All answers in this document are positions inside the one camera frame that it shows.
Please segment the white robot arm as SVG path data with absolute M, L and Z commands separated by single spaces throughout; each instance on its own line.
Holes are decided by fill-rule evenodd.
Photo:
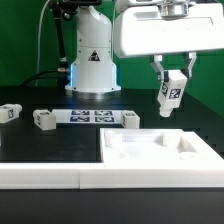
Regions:
M 115 0 L 118 16 L 110 21 L 92 2 L 77 10 L 77 58 L 69 89 L 102 94 L 119 89 L 111 55 L 150 56 L 163 81 L 171 76 L 160 55 L 185 55 L 185 77 L 199 51 L 224 49 L 224 5 L 217 0 Z

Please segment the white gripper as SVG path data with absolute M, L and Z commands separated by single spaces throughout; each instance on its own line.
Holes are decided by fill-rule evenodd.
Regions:
M 114 22 L 115 54 L 122 57 L 150 56 L 159 81 L 164 80 L 163 54 L 184 54 L 183 74 L 192 78 L 197 51 L 224 49 L 224 11 L 221 3 L 197 3 L 182 18 L 161 17 L 158 6 L 135 6 Z

